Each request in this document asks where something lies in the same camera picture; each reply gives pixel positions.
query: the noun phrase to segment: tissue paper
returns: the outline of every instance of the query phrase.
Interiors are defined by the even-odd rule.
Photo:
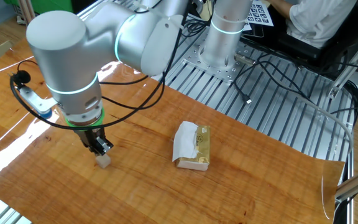
[[[179,126],[173,140],[172,162],[178,158],[196,158],[196,132],[198,126],[194,123],[184,121]]]

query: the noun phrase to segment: person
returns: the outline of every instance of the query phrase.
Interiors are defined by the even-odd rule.
[[[267,0],[274,27],[263,26],[264,36],[252,38],[274,49],[278,33],[286,32],[317,48],[334,36],[357,0]]]

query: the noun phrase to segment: black chair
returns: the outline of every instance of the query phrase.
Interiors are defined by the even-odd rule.
[[[346,62],[349,62],[352,57],[350,49],[354,48],[356,48],[355,53],[358,49],[358,2],[334,37],[329,39],[328,44],[322,49],[313,47],[286,33],[281,33],[278,37],[277,48],[274,50],[285,52],[314,67],[327,70],[328,68],[332,69],[328,65],[340,62],[343,56],[347,56],[345,57]]]

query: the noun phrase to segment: wooden table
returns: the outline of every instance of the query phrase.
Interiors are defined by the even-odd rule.
[[[0,70],[31,56],[27,42],[0,58]],[[38,68],[23,63],[29,86],[49,95]],[[112,164],[100,169],[72,131],[35,121],[0,71],[0,199],[34,223],[332,223],[343,162],[308,157],[181,93],[106,128]],[[111,63],[105,80],[143,74]],[[137,106],[157,82],[103,86],[103,95]],[[105,122],[130,110],[104,102]],[[56,112],[52,120],[63,124]],[[211,126],[206,172],[177,169],[173,137],[182,121]]]

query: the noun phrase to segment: green led ring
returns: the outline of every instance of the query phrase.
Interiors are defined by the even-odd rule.
[[[104,119],[104,108],[102,108],[102,114],[101,114],[100,118],[99,118],[95,123],[93,123],[93,124],[91,124],[91,125],[87,125],[87,126],[77,126],[77,125],[75,125],[75,124],[71,124],[71,123],[69,122],[69,120],[67,120],[67,118],[65,118],[65,121],[66,121],[66,123],[67,123],[70,127],[80,128],[80,127],[99,126],[99,125],[101,125],[101,124],[103,123],[103,119]]]

